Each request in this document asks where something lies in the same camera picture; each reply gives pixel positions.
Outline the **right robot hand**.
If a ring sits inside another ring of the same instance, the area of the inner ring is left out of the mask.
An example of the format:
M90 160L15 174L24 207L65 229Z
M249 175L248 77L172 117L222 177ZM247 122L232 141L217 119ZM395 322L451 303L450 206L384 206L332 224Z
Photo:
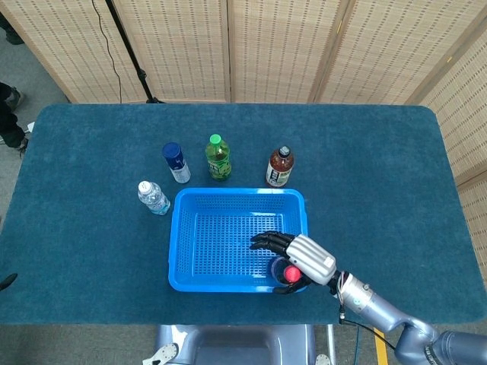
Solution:
M265 249L281 256L300 270L297 282L274 287L274 294L293 294L310 284L328 285L336 273L336 259L321 245L303 234L266 231L253 236L250 249Z

